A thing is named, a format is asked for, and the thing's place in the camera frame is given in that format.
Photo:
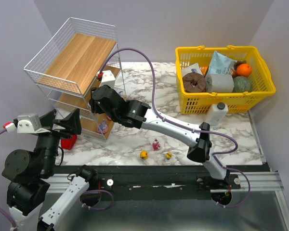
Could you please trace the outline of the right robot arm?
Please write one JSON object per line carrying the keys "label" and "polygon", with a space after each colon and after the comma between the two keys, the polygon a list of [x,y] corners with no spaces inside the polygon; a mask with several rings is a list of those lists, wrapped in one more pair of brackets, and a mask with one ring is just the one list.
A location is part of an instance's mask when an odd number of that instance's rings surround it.
{"label": "right robot arm", "polygon": [[108,85],[92,88],[89,103],[93,113],[105,113],[112,121],[127,128],[152,130],[183,142],[189,147],[189,160],[201,163],[214,180],[229,182],[229,170],[213,154],[209,124],[188,124],[141,101],[126,101]]}

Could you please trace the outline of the pink strawberry figure toy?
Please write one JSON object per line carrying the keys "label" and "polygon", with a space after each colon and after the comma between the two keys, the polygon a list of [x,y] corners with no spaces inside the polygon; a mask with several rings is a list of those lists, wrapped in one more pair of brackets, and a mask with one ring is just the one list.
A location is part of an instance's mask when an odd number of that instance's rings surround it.
{"label": "pink strawberry figure toy", "polygon": [[161,145],[157,139],[154,139],[154,141],[152,143],[152,147],[153,147],[154,151],[161,149]]}

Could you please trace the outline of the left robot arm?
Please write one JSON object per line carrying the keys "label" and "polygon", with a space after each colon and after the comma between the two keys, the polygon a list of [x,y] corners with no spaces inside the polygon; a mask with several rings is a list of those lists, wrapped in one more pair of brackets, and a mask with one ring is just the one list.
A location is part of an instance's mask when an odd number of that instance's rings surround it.
{"label": "left robot arm", "polygon": [[14,121],[17,133],[37,135],[33,151],[17,149],[5,160],[2,176],[10,180],[7,204],[18,231],[55,231],[80,196],[98,186],[97,171],[83,165],[77,169],[70,185],[51,208],[40,215],[54,175],[59,143],[81,133],[79,109],[63,119],[56,119],[56,110],[43,116],[36,113],[20,115]]}

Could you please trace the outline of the purple bunny pink donut toy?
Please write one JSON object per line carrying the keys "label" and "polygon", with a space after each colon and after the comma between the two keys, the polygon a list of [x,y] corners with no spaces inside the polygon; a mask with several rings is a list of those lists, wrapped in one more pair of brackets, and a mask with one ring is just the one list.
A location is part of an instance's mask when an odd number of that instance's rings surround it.
{"label": "purple bunny pink donut toy", "polygon": [[104,119],[96,128],[96,131],[100,134],[105,134],[108,131],[107,119]]}

